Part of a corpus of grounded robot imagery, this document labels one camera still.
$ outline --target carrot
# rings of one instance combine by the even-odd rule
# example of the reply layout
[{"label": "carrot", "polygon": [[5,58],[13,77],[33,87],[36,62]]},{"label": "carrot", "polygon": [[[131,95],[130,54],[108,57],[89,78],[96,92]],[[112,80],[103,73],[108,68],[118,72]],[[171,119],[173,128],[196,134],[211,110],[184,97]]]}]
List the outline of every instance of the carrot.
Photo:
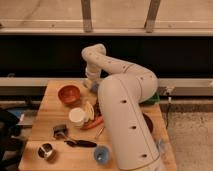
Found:
[{"label": "carrot", "polygon": [[85,124],[81,129],[83,129],[83,130],[91,129],[91,128],[94,128],[94,127],[98,126],[102,122],[103,122],[103,117],[102,116],[98,116],[98,117],[96,117],[94,119],[93,122]]}]

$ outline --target green object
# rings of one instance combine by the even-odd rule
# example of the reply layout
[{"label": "green object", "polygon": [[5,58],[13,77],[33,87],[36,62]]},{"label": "green object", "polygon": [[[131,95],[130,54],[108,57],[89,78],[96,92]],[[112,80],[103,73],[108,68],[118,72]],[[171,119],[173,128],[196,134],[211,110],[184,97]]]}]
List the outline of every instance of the green object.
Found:
[{"label": "green object", "polygon": [[153,105],[153,104],[155,104],[156,102],[159,102],[159,101],[160,101],[160,96],[158,95],[158,93],[155,93],[150,99],[143,102],[143,104]]}]

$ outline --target glass pane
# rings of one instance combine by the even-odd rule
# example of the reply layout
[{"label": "glass pane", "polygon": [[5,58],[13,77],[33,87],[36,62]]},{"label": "glass pane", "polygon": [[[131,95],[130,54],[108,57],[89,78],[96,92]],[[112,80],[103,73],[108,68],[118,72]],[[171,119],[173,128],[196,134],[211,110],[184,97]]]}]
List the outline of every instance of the glass pane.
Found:
[{"label": "glass pane", "polygon": [[144,28],[150,0],[91,0],[94,28]]},{"label": "glass pane", "polygon": [[3,27],[82,28],[80,0],[0,0]]},{"label": "glass pane", "polygon": [[155,28],[213,28],[213,1],[163,0]]}]

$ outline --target white cup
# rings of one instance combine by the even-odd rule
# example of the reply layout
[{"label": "white cup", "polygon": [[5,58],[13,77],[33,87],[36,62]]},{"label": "white cup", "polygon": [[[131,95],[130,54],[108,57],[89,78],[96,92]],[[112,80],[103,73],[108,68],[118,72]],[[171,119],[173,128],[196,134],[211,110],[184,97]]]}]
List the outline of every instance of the white cup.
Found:
[{"label": "white cup", "polygon": [[74,124],[74,126],[81,128],[84,125],[86,118],[85,111],[80,108],[76,107],[69,112],[69,119]]}]

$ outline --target metal bar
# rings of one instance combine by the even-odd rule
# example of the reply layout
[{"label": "metal bar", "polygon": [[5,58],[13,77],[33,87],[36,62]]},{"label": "metal bar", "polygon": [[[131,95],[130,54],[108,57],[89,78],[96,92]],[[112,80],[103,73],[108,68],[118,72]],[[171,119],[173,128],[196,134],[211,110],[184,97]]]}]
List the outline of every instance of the metal bar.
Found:
[{"label": "metal bar", "polygon": [[145,29],[147,33],[153,32],[160,2],[161,0],[151,0],[150,2],[148,15],[145,22]]},{"label": "metal bar", "polygon": [[83,29],[85,32],[92,31],[92,17],[90,0],[81,0],[82,16],[83,16]]}]

